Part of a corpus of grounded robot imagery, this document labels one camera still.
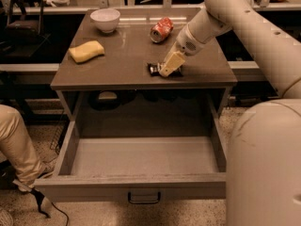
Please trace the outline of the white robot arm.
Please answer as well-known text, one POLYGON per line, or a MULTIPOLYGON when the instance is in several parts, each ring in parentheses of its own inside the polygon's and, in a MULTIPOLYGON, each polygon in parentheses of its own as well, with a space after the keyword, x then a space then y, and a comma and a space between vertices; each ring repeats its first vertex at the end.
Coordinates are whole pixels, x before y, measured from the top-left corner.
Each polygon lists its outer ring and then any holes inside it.
POLYGON ((226 155, 227 226, 301 226, 301 44, 263 18, 253 0, 204 0, 179 33, 160 74, 232 30, 277 97, 248 109, 226 155))

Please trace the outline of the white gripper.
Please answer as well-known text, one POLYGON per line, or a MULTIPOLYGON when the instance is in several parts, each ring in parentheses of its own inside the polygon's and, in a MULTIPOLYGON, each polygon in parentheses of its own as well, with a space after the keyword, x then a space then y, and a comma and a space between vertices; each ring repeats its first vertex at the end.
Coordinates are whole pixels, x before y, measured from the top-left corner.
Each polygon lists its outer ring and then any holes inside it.
POLYGON ((159 74, 163 77, 168 77, 181 67, 185 62, 184 54, 187 56, 194 56, 204 47, 203 43, 194 38, 187 25, 178 34, 176 42, 180 51, 170 51, 167 54, 159 70, 159 74))

